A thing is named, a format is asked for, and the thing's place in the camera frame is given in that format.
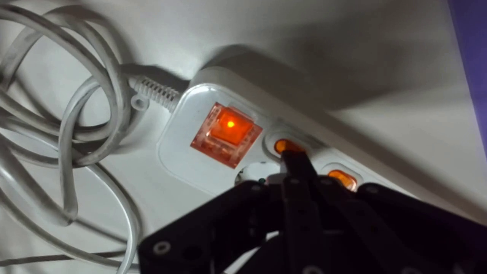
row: white cable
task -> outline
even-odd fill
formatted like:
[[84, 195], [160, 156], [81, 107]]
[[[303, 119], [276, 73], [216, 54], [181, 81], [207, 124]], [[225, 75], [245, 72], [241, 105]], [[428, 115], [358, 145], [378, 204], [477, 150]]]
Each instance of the white cable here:
[[67, 218], [64, 212], [11, 154], [5, 140], [6, 139], [0, 136], [0, 186], [3, 188], [3, 185], [6, 185], [5, 188], [15, 191], [25, 204], [37, 209], [43, 218], [55, 224], [64, 224]]
[[[3, 118], [2, 128], [14, 128], [15, 133], [23, 133], [25, 136], [35, 139], [44, 145], [49, 145], [50, 148], [57, 148], [60, 157], [50, 159], [38, 156], [8, 140], [5, 143], [8, 143], [12, 154], [15, 154], [20, 159], [26, 159], [43, 166], [52, 166], [53, 163], [60, 165], [60, 180], [63, 186], [64, 209], [61, 210], [57, 204], [53, 204], [49, 195], [46, 195], [46, 192], [41, 188], [26, 188], [26, 185], [37, 185], [34, 180], [17, 180], [17, 191], [25, 194], [25, 197], [31, 197], [32, 201], [37, 203], [41, 209], [44, 209], [46, 214], [53, 217], [53, 220], [57, 220], [58, 224], [67, 226], [78, 217], [78, 200], [73, 183], [73, 163], [79, 168], [85, 166], [104, 183], [105, 188], [108, 188], [111, 195], [119, 201], [119, 206], [122, 207], [123, 215], [127, 218], [130, 236], [127, 244], [127, 253], [122, 264], [99, 256], [93, 256], [90, 253], [84, 253], [58, 241], [57, 238], [50, 236], [47, 232], [40, 229], [35, 223], [32, 223], [26, 215], [23, 215], [3, 192], [0, 194], [0, 197], [17, 221], [20, 221], [25, 227], [28, 227], [31, 232], [34, 232], [49, 244], [63, 250], [66, 255], [81, 261], [119, 267], [120, 274], [127, 273], [131, 268], [131, 264], [136, 256], [139, 241], [139, 221], [123, 192], [96, 165], [117, 148], [119, 142], [125, 136], [127, 128], [130, 127], [130, 90], [127, 80], [120, 72], [120, 66], [110, 46], [92, 26], [82, 22], [76, 22], [72, 17], [61, 14], [58, 10], [49, 13], [46, 19], [43, 19], [17, 6], [0, 5], [0, 20], [15, 22], [28, 28], [17, 37], [17, 40], [12, 43], [12, 48], [8, 49], [6, 58], [0, 64], [0, 108], [6, 110], [22, 122], [14, 122], [12, 119], [8, 121]], [[90, 51], [87, 51], [79, 42], [76, 42], [70, 34], [67, 34], [61, 28], [69, 28], [81, 37], [84, 37], [101, 58], [102, 64], [90, 54]], [[61, 130], [60, 124], [49, 122], [47, 119], [29, 112], [28, 108], [22, 107], [6, 95], [22, 61], [41, 37], [47, 37], [61, 48], [64, 48], [93, 75], [93, 78], [88, 80], [72, 98], [67, 110], [64, 112]], [[104, 93], [107, 95], [111, 119], [105, 125], [76, 128], [75, 131], [76, 121], [84, 105], [98, 87], [102, 87]], [[73, 151], [73, 137], [76, 143], [81, 142], [81, 145], [82, 142], [102, 142], [102, 145], [98, 150], [90, 151], [90, 154], [79, 154]], [[15, 185], [15, 171], [8, 171], [5, 175], [12, 175], [14, 180], [11, 182], [11, 185]]]
[[[123, 252], [105, 252], [105, 253], [92, 253], [92, 255], [102, 256], [102, 258], [117, 258], [117, 256], [122, 256]], [[69, 258], [66, 255], [15, 258], [15, 259], [0, 261], [0, 268], [11, 268], [11, 267], [18, 267], [26, 264], [61, 262], [61, 261], [73, 261], [73, 258]]]

